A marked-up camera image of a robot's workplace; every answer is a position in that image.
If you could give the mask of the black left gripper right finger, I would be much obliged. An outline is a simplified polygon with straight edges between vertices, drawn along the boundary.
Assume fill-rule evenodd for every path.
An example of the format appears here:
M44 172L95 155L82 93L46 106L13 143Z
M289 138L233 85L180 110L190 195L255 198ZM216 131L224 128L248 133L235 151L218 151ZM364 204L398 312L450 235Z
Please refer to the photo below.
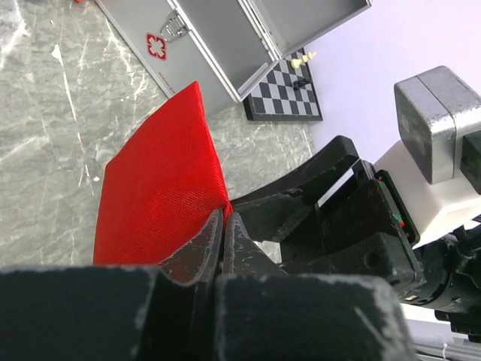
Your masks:
M413 360L401 306L382 278L287 275L248 236L225 229L216 280L219 360Z

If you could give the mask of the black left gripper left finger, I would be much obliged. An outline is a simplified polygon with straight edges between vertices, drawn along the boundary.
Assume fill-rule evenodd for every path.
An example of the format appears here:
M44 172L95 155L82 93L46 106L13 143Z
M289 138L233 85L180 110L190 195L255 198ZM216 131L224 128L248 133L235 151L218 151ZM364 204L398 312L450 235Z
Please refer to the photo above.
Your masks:
M158 265L1 271L3 360L208 360L223 215Z

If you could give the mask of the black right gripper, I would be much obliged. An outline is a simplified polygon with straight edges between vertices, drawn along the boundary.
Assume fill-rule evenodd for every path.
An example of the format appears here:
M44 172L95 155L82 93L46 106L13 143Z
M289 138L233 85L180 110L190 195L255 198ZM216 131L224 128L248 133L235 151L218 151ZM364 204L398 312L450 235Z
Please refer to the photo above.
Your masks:
M358 160L352 140L338 135L285 176L232 200L233 211L253 240L283 241L285 272L376 276L404 298L425 283L413 251L419 232L389 173ZM346 183L313 209L351 168Z

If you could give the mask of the red first aid pouch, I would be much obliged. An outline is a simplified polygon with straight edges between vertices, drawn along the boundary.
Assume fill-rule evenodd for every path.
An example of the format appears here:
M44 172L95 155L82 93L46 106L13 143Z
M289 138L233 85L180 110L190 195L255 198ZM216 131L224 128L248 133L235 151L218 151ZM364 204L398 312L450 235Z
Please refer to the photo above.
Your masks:
M107 164L95 230L96 265L153 265L193 238L211 213L232 213L193 82L149 116Z

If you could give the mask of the grey metal storage box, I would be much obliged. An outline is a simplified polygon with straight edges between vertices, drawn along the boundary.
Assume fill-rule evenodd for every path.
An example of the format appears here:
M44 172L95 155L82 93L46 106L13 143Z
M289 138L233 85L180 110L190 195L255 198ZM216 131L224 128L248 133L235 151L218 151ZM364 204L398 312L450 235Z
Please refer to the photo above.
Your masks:
M287 56L372 6L366 0L102 0L98 6L167 97L193 82L216 114Z

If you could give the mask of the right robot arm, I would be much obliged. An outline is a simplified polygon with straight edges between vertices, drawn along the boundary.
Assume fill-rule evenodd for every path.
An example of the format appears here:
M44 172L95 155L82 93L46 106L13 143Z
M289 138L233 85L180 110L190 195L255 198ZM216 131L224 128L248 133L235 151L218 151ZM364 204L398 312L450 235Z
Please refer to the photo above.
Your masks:
M280 245L290 274L373 275L401 302L430 308L480 340L480 230L459 226L421 244L390 174L333 138L280 179L233 200L248 234Z

